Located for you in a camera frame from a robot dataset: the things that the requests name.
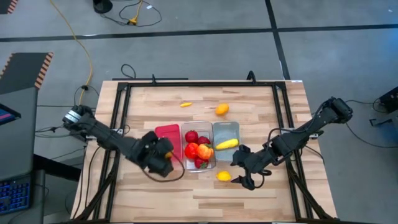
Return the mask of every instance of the gray floor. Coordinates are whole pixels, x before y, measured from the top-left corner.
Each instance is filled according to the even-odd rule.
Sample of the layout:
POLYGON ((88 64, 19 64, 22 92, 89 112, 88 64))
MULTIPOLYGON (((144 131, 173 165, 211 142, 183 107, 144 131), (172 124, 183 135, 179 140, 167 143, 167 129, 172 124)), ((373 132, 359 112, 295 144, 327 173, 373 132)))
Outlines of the gray floor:
MULTIPOLYGON (((161 11, 153 27, 121 27, 101 18, 91 0, 55 0, 78 35, 208 29, 269 28, 263 0, 147 0, 161 11)), ((272 0, 278 27, 353 26, 398 23, 393 0, 272 0)), ((128 2, 116 2, 116 16, 128 2)), ((126 14, 134 14, 134 9, 126 14)), ((157 14, 143 9, 139 22, 157 14)), ((47 0, 19 0, 11 15, 0 15, 0 38, 70 35, 47 0)), ((315 110, 330 96, 372 102, 398 84, 398 29, 281 33, 291 79, 303 80, 315 110)), ((130 63, 138 77, 240 79, 253 70, 258 79, 282 79, 272 34, 222 34, 84 40, 94 65, 92 85, 122 77, 120 66, 130 63)), ((54 52, 39 93, 40 105, 72 105, 73 93, 86 80, 89 67, 74 41, 3 42, 0 62, 12 52, 54 52)), ((84 104, 95 106, 89 92, 84 104)), ((384 146, 398 145, 396 130, 372 128, 368 119, 381 116, 370 106, 352 104, 349 122, 361 137, 384 146)), ((37 128, 57 126, 67 108, 38 108, 37 128)), ((382 149, 358 141, 346 126, 325 128, 320 138, 338 216, 343 220, 395 223, 398 220, 398 148, 382 149)), ((53 158, 79 149, 73 138, 36 139, 35 153, 53 158)), ((82 151, 60 160, 79 164, 82 151)), ((47 177, 50 195, 45 222, 68 218, 64 200, 72 202, 76 183, 47 177)))

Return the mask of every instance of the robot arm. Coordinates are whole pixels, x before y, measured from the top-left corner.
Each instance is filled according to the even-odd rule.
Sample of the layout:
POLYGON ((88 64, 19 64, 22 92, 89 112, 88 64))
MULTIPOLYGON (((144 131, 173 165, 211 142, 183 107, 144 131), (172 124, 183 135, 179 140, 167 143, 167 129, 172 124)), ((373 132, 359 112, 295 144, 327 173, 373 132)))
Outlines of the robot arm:
POLYGON ((71 131, 82 131, 97 138, 99 146, 106 150, 119 150, 126 159, 141 169, 166 177, 173 171, 170 157, 173 145, 166 138, 158 138, 150 131, 142 139, 123 137, 105 124, 97 121, 90 108, 74 106, 62 119, 64 127, 71 131))
POLYGON ((241 183, 243 187, 254 190, 254 181, 251 174, 270 175, 264 173, 264 168, 269 164, 279 165, 289 158, 295 150, 303 148, 311 134, 330 123, 344 124, 352 117, 353 110, 340 98, 334 97, 321 104, 313 119, 301 127, 269 139, 260 151, 253 153, 245 145, 240 145, 239 150, 233 154, 231 166, 240 166, 246 172, 245 177, 239 176, 232 180, 241 183))

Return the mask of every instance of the toy fruit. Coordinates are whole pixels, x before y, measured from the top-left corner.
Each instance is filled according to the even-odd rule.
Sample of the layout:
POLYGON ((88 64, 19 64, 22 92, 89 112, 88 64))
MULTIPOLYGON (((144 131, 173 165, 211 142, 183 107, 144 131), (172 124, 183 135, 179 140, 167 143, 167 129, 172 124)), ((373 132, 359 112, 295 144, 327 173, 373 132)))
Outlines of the toy fruit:
POLYGON ((210 159, 214 154, 214 150, 210 145, 201 144, 198 146, 197 153, 201 159, 210 159))
POLYGON ((181 107, 187 107, 187 106, 191 106, 192 105, 192 103, 182 103, 180 106, 181 107))
POLYGON ((229 106, 226 103, 222 103, 220 105, 217 106, 216 108, 216 114, 217 115, 224 115, 228 112, 229 110, 229 106))
POLYGON ((190 143, 185 146, 185 156, 189 159, 194 159, 198 155, 198 144, 190 143))
POLYGON ((207 159, 201 159, 199 157, 195 158, 195 167, 198 169, 207 168, 208 164, 209 164, 209 160, 207 160, 207 159))
POLYGON ((208 138, 200 136, 198 139, 198 144, 211 144, 211 142, 208 138))
POLYGON ((185 134, 185 140, 188 143, 191 143, 191 142, 196 143, 196 142, 198 142, 198 138, 199 138, 199 136, 196 131, 189 131, 185 134))
POLYGON ((231 174, 228 171, 219 171, 217 174, 217 179, 220 181, 229 181, 231 180, 231 174))
POLYGON ((227 140, 225 142, 219 143, 216 146, 216 149, 217 150, 229 149, 231 147, 237 146, 238 144, 239 144, 239 141, 237 139, 230 139, 230 140, 227 140))

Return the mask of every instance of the blue keyboard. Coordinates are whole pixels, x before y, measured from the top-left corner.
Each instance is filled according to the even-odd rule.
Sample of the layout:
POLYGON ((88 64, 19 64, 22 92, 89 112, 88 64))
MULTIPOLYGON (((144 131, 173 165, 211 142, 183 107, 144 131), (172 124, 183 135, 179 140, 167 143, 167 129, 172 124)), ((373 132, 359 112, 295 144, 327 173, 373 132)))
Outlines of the blue keyboard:
POLYGON ((0 181, 0 215, 29 208, 31 176, 0 181))

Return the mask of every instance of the wooden table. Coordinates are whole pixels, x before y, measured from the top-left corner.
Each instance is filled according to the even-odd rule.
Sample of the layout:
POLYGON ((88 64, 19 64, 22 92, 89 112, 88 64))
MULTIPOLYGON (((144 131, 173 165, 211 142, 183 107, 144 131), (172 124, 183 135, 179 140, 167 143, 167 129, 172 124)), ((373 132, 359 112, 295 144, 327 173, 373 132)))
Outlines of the wooden table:
MULTIPOLYGON (((117 82, 103 82, 95 116, 104 124, 109 125, 111 121, 117 85, 117 82)), ((304 85, 302 82, 288 81, 286 81, 286 85, 295 127, 298 127, 311 119, 304 85)), ((252 151, 258 151, 266 142, 269 131, 278 127, 272 90, 267 86, 137 87, 132 88, 131 94, 126 122, 130 125, 131 130, 127 136, 140 138, 157 126, 182 124, 186 121, 231 120, 240 124, 241 144, 249 146, 252 151), (187 108, 179 107, 186 101, 193 102, 193 104, 187 108), (230 110, 225 117, 216 116, 212 109, 219 103, 229 103, 230 110)), ((280 103, 283 105, 281 94, 279 97, 280 103)), ((123 100, 118 111, 119 116, 122 106, 123 100)), ((308 145, 319 151, 317 141, 310 141, 308 145)), ((87 191, 88 166, 96 148, 96 142, 89 143, 87 147, 83 170, 83 197, 78 214, 84 207, 82 205, 85 203, 85 192, 87 191)), ((103 157, 104 150, 100 150, 93 160, 88 201, 98 189, 103 157)), ((335 217, 335 207, 322 160, 316 154, 304 149, 302 161, 309 191, 325 211, 335 217)), ((122 156, 111 221, 265 222, 295 220, 285 164, 277 167, 270 165, 267 169, 272 171, 272 175, 266 177, 262 188, 253 191, 244 189, 239 184, 220 182, 216 179, 216 173, 220 170, 228 170, 233 178, 244 174, 242 168, 231 167, 229 162, 218 162, 214 170, 208 172, 187 172, 181 180, 176 182, 157 183, 148 179, 136 165, 122 156)), ((180 172, 181 168, 175 166, 175 170, 168 178, 177 177, 180 172)), ((253 179, 258 185, 261 176, 253 175, 253 179)), ((297 192, 302 216, 305 217, 302 195, 298 189, 297 192)), ((106 192, 101 204, 100 217, 104 217, 106 206, 104 202, 108 197, 107 194, 106 192)), ((76 210, 79 197, 80 184, 72 215, 76 210)))

